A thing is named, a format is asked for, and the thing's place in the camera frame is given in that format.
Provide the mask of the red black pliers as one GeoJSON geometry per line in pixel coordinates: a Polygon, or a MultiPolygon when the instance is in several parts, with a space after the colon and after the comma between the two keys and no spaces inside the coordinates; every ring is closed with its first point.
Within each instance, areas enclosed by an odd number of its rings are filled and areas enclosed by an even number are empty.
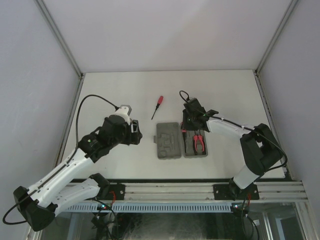
{"type": "Polygon", "coordinates": [[[193,151],[195,155],[206,152],[203,136],[197,133],[193,136],[193,151]]]}

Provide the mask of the grey plastic tool case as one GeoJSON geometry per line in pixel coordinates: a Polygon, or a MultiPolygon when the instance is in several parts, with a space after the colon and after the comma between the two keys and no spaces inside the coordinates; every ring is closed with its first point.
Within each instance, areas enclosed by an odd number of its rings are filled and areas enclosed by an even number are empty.
{"type": "Polygon", "coordinates": [[[156,135],[153,141],[157,147],[157,157],[160,160],[173,160],[184,158],[204,158],[208,156],[208,148],[203,130],[186,130],[186,152],[184,152],[183,125],[178,122],[162,122],[156,125],[156,135]],[[193,136],[195,134],[202,135],[205,153],[199,152],[197,155],[194,153],[193,136]]]}

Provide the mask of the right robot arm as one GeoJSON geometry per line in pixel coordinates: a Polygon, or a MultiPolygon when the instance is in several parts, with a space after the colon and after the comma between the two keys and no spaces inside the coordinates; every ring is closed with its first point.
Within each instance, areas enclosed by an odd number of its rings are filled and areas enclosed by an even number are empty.
{"type": "Polygon", "coordinates": [[[205,111],[197,98],[183,100],[182,125],[186,130],[221,134],[239,140],[244,166],[229,181],[229,192],[233,199],[242,199],[256,180],[287,164],[288,157],[268,125],[260,123],[248,127],[218,116],[219,112],[213,109],[205,111]]]}

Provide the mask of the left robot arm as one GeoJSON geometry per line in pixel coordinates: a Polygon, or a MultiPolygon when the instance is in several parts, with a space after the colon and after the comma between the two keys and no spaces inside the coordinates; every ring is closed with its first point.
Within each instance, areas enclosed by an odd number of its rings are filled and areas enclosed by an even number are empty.
{"type": "Polygon", "coordinates": [[[38,232],[61,212],[81,201],[106,199],[110,182],[100,173],[90,175],[79,185],[68,188],[67,184],[117,145],[138,145],[142,137],[138,120],[125,114],[106,117],[102,126],[83,136],[77,148],[44,178],[29,187],[19,186],[13,192],[18,211],[38,232]]]}

